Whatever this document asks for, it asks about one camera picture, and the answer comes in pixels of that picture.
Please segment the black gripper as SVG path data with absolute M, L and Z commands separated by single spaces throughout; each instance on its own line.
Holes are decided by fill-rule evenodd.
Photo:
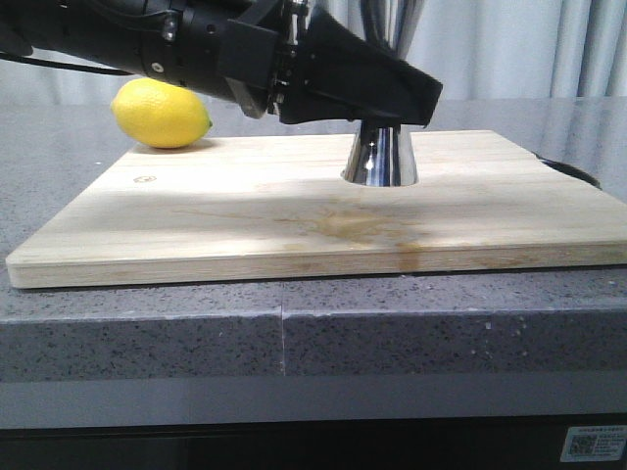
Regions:
M 249 118 L 426 125 L 443 88 L 306 1 L 147 1 L 143 12 L 164 15 L 139 34 L 144 73 Z

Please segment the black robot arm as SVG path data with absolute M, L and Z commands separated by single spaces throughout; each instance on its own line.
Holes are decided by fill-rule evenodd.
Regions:
M 5 1 L 1 49 L 51 50 L 286 124 L 427 124 L 442 84 L 305 1 Z

